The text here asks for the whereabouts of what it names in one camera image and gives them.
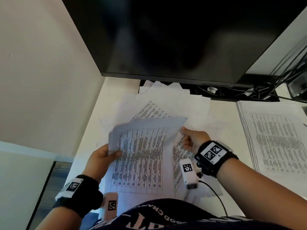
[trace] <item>paper pile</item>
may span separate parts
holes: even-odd
[[[300,105],[239,101],[254,169],[307,197],[307,127]]]
[[[167,86],[158,81],[156,81],[155,83],[146,81],[144,86],[140,87],[139,94],[124,95],[120,103],[116,103],[113,105],[114,115],[105,117],[101,119],[100,122],[103,131],[114,132],[113,127],[121,123],[157,117],[161,118],[183,116],[187,118],[187,121],[184,124],[184,126],[187,128],[194,130],[209,129],[209,131],[218,131],[218,127],[216,126],[221,126],[221,123],[208,116],[209,108],[210,98],[198,95],[190,95],[189,90],[182,89],[178,83],[173,83]],[[184,158],[190,158],[194,160],[194,155],[183,148],[182,139],[183,135],[178,133],[175,137],[175,140],[173,141],[173,151],[171,150],[167,153],[166,151],[163,151],[163,153],[169,158],[172,159],[173,157],[173,161],[169,162],[168,165],[163,167],[163,179],[165,179],[169,184],[172,185],[172,197],[181,200],[185,198],[187,190],[182,182],[182,174],[179,166],[179,160]],[[142,166],[148,168],[149,162],[147,161],[144,163],[147,164],[144,164]],[[121,163],[117,166],[112,165],[111,168],[108,170],[108,174],[106,175],[106,189],[104,190],[104,192],[113,191],[115,187],[111,188],[111,184],[114,183],[118,186],[116,187],[116,191],[119,192],[119,198],[127,198],[126,195],[123,195],[123,190],[126,190],[126,188],[123,188],[123,184],[125,184],[126,187],[128,185],[127,181],[129,181],[131,176],[134,176],[133,174],[136,174],[136,176],[140,178],[139,181],[141,186],[146,185],[145,183],[148,181],[148,176],[143,176],[144,173],[142,173],[141,170],[139,170],[138,173],[132,173],[132,168],[134,168],[133,166],[134,165],[131,165],[129,163]],[[165,168],[171,168],[168,174],[165,173],[167,172],[167,169]],[[131,203],[129,203],[128,205],[119,205],[118,211],[126,211],[127,208],[131,208],[141,203],[142,201],[144,200],[133,200],[132,198]]]

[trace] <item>left hand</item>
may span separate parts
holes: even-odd
[[[122,154],[121,151],[114,152],[111,155],[108,155],[108,153],[108,144],[95,150],[88,159],[82,174],[89,176],[100,183],[101,179],[105,176],[109,165]]]

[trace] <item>white desk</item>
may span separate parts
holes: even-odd
[[[102,140],[102,143],[108,143],[108,135],[99,129],[99,119],[105,115],[112,114],[112,104],[120,101],[122,94],[138,93],[139,84],[140,80],[115,77],[105,78],[67,180],[82,173],[89,156],[97,149],[96,144],[99,141]],[[210,104],[209,114],[217,120],[223,120],[227,123],[220,136],[221,140],[234,150],[243,163],[252,168],[251,157],[236,103],[211,100]],[[242,215],[243,213],[235,201],[223,188],[222,191],[223,196],[220,198],[225,205],[228,215]],[[217,197],[202,198],[200,206],[213,215],[225,215],[224,209]]]

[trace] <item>computer monitor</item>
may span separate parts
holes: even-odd
[[[257,0],[63,0],[103,76],[249,87],[246,74],[307,5]]]

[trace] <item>black electronic device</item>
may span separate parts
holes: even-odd
[[[252,88],[246,74],[306,7],[250,0],[63,0],[104,76]]]

